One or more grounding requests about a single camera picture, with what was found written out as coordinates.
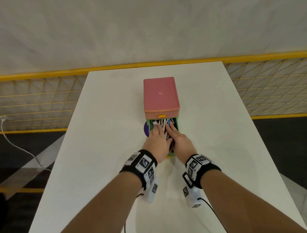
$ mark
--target wristband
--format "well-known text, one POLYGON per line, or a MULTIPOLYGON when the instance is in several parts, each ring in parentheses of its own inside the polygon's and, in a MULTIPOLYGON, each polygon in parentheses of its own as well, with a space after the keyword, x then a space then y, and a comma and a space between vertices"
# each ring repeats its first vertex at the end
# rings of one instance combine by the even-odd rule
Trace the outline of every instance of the wristband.
POLYGON ((209 170, 215 169, 222 171, 212 160, 200 154, 194 154, 189 157, 185 163, 186 172, 182 175, 183 179, 189 186, 202 189, 200 180, 209 170))
POLYGON ((131 172, 137 175, 142 182, 142 187, 146 190, 154 181, 157 165, 156 158, 149 151, 139 150, 124 163, 119 173, 131 172))

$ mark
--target hand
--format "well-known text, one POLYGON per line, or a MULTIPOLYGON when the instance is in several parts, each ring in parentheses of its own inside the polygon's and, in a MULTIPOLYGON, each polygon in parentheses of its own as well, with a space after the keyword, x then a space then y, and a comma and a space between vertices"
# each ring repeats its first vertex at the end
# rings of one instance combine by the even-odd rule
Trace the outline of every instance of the hand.
POLYGON ((158 163, 161 163, 169 153, 169 146, 172 139, 166 140, 164 131, 160 124, 154 125, 154 128, 149 132, 149 137, 146 139, 142 149, 148 150, 155 157, 158 163))
POLYGON ((175 140, 175 155, 180 160, 180 162, 185 165, 186 161, 191 155, 197 154, 197 150, 195 149, 192 141, 188 139, 188 137, 184 134, 181 134, 175 128, 172 122, 170 122, 170 127, 168 124, 166 124, 166 130, 169 135, 175 140))

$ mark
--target pink lid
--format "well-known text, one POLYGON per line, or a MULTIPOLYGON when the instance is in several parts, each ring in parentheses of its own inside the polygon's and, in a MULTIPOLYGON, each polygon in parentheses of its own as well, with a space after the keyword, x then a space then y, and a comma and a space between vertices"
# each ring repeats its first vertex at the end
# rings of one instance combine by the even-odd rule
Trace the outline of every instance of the pink lid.
POLYGON ((144 79, 144 112, 180 109, 174 77, 144 79))

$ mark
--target purple sticker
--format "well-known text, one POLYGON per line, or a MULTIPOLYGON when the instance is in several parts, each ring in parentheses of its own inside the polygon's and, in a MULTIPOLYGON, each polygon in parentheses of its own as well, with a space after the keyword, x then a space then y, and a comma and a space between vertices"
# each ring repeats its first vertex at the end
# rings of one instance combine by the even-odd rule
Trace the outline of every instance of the purple sticker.
POLYGON ((144 125, 144 133, 147 137, 149 137, 149 127, 147 125, 147 122, 145 122, 145 125, 144 125))

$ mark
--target person's left arm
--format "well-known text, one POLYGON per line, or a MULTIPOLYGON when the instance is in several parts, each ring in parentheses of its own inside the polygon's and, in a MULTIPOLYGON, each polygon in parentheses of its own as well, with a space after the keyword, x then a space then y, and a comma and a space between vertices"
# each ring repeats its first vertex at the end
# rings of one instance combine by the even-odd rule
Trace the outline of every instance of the person's left arm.
MULTIPOLYGON (((161 125, 155 125, 143 145, 162 162, 172 139, 165 139, 161 125)), ((137 194, 142 188, 140 178, 131 172, 119 173, 65 227, 62 233, 121 232, 137 194)))

